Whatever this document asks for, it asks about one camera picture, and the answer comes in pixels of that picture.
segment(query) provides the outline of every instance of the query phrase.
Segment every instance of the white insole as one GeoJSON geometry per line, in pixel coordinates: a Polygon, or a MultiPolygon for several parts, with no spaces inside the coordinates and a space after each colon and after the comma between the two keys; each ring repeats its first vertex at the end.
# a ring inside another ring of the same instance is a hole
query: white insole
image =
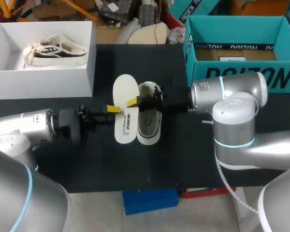
{"type": "Polygon", "coordinates": [[[124,74],[113,85],[114,106],[119,106],[121,113],[115,118],[115,139],[120,144],[131,143],[137,135],[139,108],[127,108],[127,101],[139,96],[139,87],[135,79],[124,74]]]}

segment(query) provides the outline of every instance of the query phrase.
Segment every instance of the black table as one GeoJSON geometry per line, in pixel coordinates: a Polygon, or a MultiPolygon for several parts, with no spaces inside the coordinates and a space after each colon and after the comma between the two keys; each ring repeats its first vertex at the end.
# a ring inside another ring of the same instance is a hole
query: black table
{"type": "MultiPolygon", "coordinates": [[[[138,83],[187,86],[183,49],[180,45],[98,45],[92,98],[1,100],[0,117],[45,108],[54,110],[81,103],[97,108],[112,103],[112,87],[121,74],[138,83]]],[[[217,171],[212,126],[208,115],[195,113],[164,116],[161,138],[153,146],[115,141],[114,127],[101,126],[85,147],[73,147],[66,139],[36,150],[39,170],[70,193],[223,186],[217,171]]],[[[290,130],[290,94],[269,94],[256,120],[257,132],[290,130]]],[[[230,171],[232,186],[265,185],[277,170],[230,171]]]]}

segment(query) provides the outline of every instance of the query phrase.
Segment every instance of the teal cardboard box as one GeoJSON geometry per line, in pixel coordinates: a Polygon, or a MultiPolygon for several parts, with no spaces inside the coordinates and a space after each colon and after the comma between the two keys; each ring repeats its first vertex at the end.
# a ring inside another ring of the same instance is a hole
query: teal cardboard box
{"type": "Polygon", "coordinates": [[[184,56],[189,85],[196,79],[261,72],[269,92],[290,93],[290,25],[285,17],[189,16],[184,56]],[[200,61],[195,48],[272,50],[275,60],[200,61]]]}
{"type": "Polygon", "coordinates": [[[171,14],[185,23],[189,15],[208,15],[219,0],[174,0],[171,14]]]}

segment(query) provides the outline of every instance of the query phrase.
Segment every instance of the white shoe box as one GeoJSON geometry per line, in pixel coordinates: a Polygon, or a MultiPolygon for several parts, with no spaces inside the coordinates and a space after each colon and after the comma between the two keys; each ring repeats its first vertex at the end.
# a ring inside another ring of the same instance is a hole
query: white shoe box
{"type": "Polygon", "coordinates": [[[96,63],[96,26],[90,21],[0,24],[0,99],[90,97],[96,63]],[[29,43],[62,34],[88,49],[84,65],[24,67],[29,43]]]}

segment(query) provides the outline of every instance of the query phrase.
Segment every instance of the black and white sneaker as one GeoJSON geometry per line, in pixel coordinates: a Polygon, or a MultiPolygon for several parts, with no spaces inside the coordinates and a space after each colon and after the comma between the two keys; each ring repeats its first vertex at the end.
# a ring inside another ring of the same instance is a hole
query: black and white sneaker
{"type": "Polygon", "coordinates": [[[30,43],[23,51],[25,65],[81,65],[87,62],[87,48],[54,35],[38,43],[30,43]]]}
{"type": "MultiPolygon", "coordinates": [[[[155,87],[161,92],[156,83],[147,81],[139,85],[140,96],[153,96],[155,87]]],[[[158,142],[161,134],[162,113],[156,109],[144,110],[139,113],[139,128],[137,139],[144,145],[153,145],[158,142]]]]}

